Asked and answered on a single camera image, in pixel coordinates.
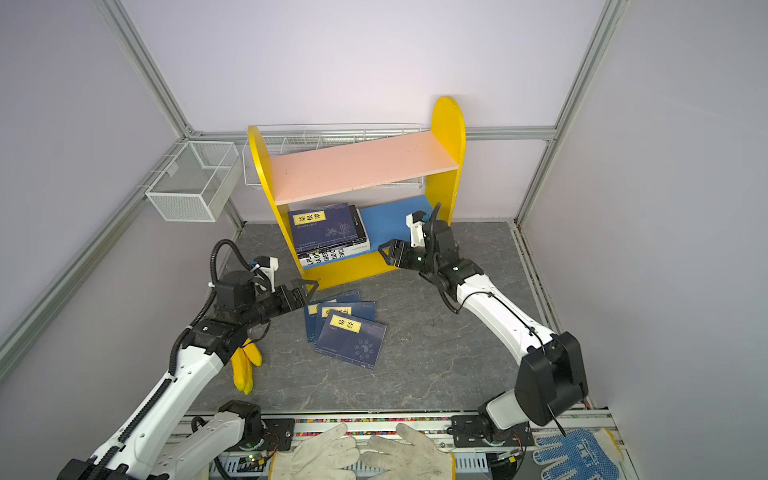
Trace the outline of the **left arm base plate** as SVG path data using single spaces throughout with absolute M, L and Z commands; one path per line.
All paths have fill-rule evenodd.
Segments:
M 295 419 L 288 417 L 246 420 L 242 438 L 227 452 L 288 451 L 295 425 Z

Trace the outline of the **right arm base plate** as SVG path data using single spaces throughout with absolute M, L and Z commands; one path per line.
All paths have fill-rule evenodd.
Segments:
M 534 445 L 528 423 L 500 430 L 480 414 L 454 415 L 447 429 L 459 448 L 529 447 Z

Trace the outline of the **yellow shelf with pink and blue boards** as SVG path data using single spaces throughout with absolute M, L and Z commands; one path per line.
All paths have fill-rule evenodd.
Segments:
M 295 251 L 290 205 L 422 177 L 420 203 L 451 224 L 467 148 L 466 123 L 450 96 L 434 106 L 429 130 L 272 158 L 259 128 L 247 129 L 260 184 L 287 246 Z

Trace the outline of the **white work glove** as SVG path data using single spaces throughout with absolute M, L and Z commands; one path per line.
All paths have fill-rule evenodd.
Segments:
M 405 423 L 395 429 L 400 440 L 371 436 L 368 449 L 359 460 L 367 467 L 380 470 L 373 479 L 453 480 L 456 478 L 452 453 L 438 449 L 432 439 Z
M 277 453 L 271 461 L 268 478 L 355 480 L 347 470 L 360 459 L 354 437 L 347 435 L 347 425 L 340 423 L 314 436 L 290 452 Z

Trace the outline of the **white work glove centre left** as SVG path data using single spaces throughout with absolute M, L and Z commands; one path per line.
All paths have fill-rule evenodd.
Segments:
M 355 480 L 347 470 L 360 459 L 354 437 L 347 435 L 347 425 L 340 423 L 314 436 L 290 452 L 277 453 L 271 461 L 268 478 Z

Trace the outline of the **navy book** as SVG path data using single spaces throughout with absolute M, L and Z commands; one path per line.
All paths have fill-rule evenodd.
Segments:
M 338 311 L 355 317 L 363 318 L 370 321 L 376 320 L 376 303 L 372 301 L 361 302 L 324 302 L 318 306 L 318 314 L 315 339 L 318 340 L 324 329 L 329 322 L 329 317 L 332 311 Z
M 315 330 L 316 330 L 316 323 L 317 323 L 318 308 L 320 304 L 327 303 L 327 302 L 334 303 L 334 302 L 352 302 L 352 301 L 361 301 L 361 295 L 358 290 L 345 291 L 340 294 L 326 297 L 320 300 L 315 300 L 309 303 L 304 308 L 304 320 L 305 320 L 305 331 L 306 331 L 307 341 L 309 343 L 315 342 Z
M 288 212 L 293 245 L 298 254 L 329 246 L 357 244 L 351 204 L 337 203 Z
M 331 309 L 315 342 L 317 353 L 366 369 L 374 369 L 387 326 Z

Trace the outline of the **yellow banana bunch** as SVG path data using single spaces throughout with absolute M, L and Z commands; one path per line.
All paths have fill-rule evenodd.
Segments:
M 236 389 L 245 395 L 250 395 L 254 388 L 253 368 L 260 367 L 263 363 L 263 356 L 255 342 L 247 339 L 235 351 L 230 363 Z

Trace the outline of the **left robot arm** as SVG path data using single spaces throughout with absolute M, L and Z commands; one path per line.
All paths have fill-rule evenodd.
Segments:
M 279 262 L 247 261 L 234 241 L 222 239 L 209 256 L 209 296 L 174 341 L 168 368 L 126 422 L 88 459 L 70 460 L 61 479 L 192 479 L 225 450 L 260 442 L 258 406 L 234 401 L 169 451 L 163 448 L 203 388 L 246 341 L 248 331 L 306 306 L 315 280 L 278 285 Z

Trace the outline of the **white mesh box basket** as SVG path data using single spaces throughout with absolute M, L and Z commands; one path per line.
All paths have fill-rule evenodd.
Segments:
M 241 174 L 235 143 L 187 141 L 170 156 L 146 197 L 166 221 L 214 223 Z

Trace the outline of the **black book orange title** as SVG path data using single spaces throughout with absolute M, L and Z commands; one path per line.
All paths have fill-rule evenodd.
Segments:
M 355 232 L 357 234 L 357 242 L 366 244 L 369 242 L 369 237 L 364 226 L 364 222 L 360 215 L 360 210 L 355 206 L 350 206 L 350 212 L 354 221 Z

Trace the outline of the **blue dotted knit glove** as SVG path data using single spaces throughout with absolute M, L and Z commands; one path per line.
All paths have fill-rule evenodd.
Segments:
M 542 479 L 619 480 L 623 454 L 606 429 L 592 432 L 577 429 L 565 435 L 535 439 L 534 462 L 543 467 Z

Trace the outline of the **white work glove centre right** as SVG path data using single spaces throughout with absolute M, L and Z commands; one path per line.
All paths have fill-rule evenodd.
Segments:
M 395 429 L 400 440 L 371 436 L 368 449 L 359 460 L 367 467 L 380 470 L 373 479 L 453 480 L 456 478 L 452 453 L 438 449 L 432 439 L 405 423 Z

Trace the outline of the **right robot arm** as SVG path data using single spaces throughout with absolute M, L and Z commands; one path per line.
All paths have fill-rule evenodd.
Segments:
M 502 294 L 478 264 L 461 256 L 451 227 L 435 213 L 417 211 L 406 217 L 406 225 L 408 240 L 378 246 L 385 263 L 418 272 L 453 313 L 474 314 L 518 365 L 515 386 L 479 407 L 477 430 L 455 427 L 455 432 L 498 445 L 516 427 L 556 422 L 587 397 L 582 349 L 574 335 L 554 332 Z

